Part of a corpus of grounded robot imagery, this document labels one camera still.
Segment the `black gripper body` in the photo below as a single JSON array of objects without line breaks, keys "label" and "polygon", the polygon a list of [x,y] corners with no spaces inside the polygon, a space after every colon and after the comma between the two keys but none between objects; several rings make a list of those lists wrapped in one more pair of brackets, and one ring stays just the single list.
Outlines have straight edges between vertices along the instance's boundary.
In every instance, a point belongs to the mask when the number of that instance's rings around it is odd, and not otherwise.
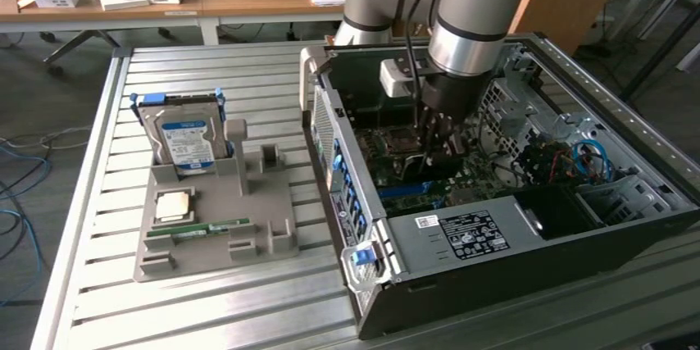
[{"label": "black gripper body", "polygon": [[477,110],[477,100],[491,81],[491,74],[457,76],[448,73],[425,77],[421,101],[436,113],[463,121]]}]

